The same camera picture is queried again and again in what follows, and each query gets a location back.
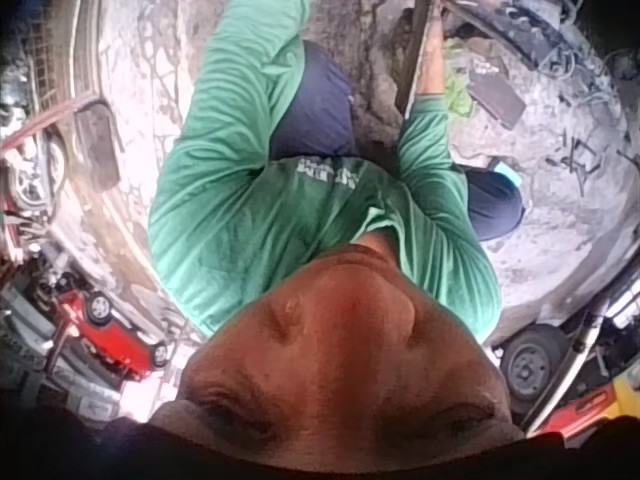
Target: metal pipe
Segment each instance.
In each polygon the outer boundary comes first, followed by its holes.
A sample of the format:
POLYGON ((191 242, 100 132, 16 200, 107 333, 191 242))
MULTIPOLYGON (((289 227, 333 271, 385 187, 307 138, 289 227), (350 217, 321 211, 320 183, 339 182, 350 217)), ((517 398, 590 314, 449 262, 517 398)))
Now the metal pipe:
POLYGON ((599 295, 593 300, 558 372, 520 425, 527 436, 538 430, 575 380, 598 339, 608 308, 608 295, 599 295))

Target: car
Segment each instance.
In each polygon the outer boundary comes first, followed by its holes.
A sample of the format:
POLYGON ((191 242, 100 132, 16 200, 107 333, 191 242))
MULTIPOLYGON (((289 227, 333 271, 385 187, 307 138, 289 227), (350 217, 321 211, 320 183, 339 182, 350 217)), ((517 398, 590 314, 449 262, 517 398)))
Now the car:
POLYGON ((67 320, 94 355, 121 370, 128 379, 140 381, 169 362, 169 346, 154 340, 127 320, 101 291, 77 288, 57 297, 58 321, 67 320))

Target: nose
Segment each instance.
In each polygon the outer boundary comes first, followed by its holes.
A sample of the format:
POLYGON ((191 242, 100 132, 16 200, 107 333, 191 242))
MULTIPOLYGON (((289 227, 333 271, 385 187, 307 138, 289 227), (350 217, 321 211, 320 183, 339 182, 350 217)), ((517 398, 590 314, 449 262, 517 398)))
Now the nose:
POLYGON ((362 433, 401 368, 415 311, 371 269, 338 265, 298 296, 296 358, 307 379, 310 429, 362 433))

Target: green cloth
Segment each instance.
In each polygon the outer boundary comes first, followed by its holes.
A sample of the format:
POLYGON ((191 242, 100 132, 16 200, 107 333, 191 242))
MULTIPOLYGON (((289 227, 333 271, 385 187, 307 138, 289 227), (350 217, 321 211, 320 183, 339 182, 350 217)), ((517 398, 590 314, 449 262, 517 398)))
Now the green cloth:
POLYGON ((162 168, 149 235, 158 275, 207 335, 320 253, 389 228, 400 266, 478 341, 500 293, 467 217, 442 97, 418 97, 400 179, 359 158, 268 161, 304 68, 309 0, 229 0, 181 138, 162 168))

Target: black tire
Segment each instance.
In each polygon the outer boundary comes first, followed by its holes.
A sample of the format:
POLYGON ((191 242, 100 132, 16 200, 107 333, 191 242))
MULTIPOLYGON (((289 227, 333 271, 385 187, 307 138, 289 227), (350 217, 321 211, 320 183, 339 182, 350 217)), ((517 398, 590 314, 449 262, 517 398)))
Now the black tire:
POLYGON ((164 342, 158 342, 151 347, 151 365, 155 368, 164 368, 169 363, 169 348, 164 342))
POLYGON ((514 414, 524 415, 533 407, 568 349, 569 339, 551 325, 531 325, 508 342, 500 370, 509 388, 514 414))
POLYGON ((104 293, 94 292, 87 297, 85 304, 85 313, 87 320, 96 327, 104 327, 111 322, 111 312, 113 311, 113 303, 104 293), (100 308, 94 304, 100 302, 100 308))

